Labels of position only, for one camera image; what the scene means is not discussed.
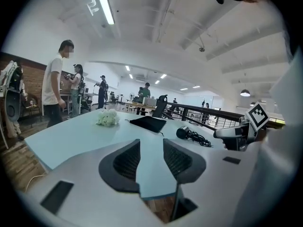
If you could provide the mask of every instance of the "black bag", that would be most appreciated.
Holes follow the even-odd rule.
[[[150,116],[145,116],[140,119],[130,120],[129,122],[155,133],[159,133],[160,130],[163,128],[163,126],[166,124],[165,120],[155,119]]]

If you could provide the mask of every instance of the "black cable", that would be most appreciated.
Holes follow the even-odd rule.
[[[191,138],[193,141],[197,141],[201,146],[211,147],[212,144],[208,140],[206,140],[202,135],[199,135],[197,132],[188,131],[186,133],[186,139]]]

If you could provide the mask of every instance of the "white t-shirt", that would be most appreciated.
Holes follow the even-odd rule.
[[[78,86],[80,84],[81,75],[79,73],[77,73],[75,75],[75,78],[78,78],[78,81],[77,81],[77,83],[71,85],[71,89],[78,89]]]
[[[58,103],[58,100],[55,96],[55,93],[52,89],[52,82],[51,82],[51,73],[53,71],[57,71],[58,74],[58,88],[60,88],[60,77],[63,67],[63,58],[60,53],[57,53],[55,58],[52,59],[45,70],[44,78],[43,78],[43,85],[42,85],[42,104],[43,105],[54,105]]]

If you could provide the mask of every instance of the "wooden floor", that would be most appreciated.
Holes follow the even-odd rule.
[[[106,109],[114,108],[120,112],[126,112],[125,105],[106,105]],[[136,111],[132,110],[128,113],[135,114]],[[42,122],[37,120],[33,124],[33,127],[27,122],[20,123],[20,129],[24,138],[33,135],[39,131],[46,129],[48,119],[43,117]],[[4,142],[0,139],[0,156],[2,163],[6,169],[8,177],[11,179],[13,185],[17,190],[25,192],[26,187],[32,177],[38,175],[44,175],[45,171],[35,155],[29,150],[24,141],[18,141],[15,139],[7,140],[9,149],[5,148]],[[33,179],[28,186],[30,188],[36,182],[38,182],[43,176]],[[164,223],[169,222],[169,217],[174,206],[174,197],[167,197],[159,200],[144,201],[145,204],[155,213]]]

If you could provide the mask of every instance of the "railing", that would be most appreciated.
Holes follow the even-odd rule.
[[[167,103],[163,116],[173,120],[188,121],[195,125],[201,125],[211,130],[216,130],[239,125],[239,119],[243,115],[210,108]],[[268,128],[280,129],[284,124],[269,121],[266,126]]]

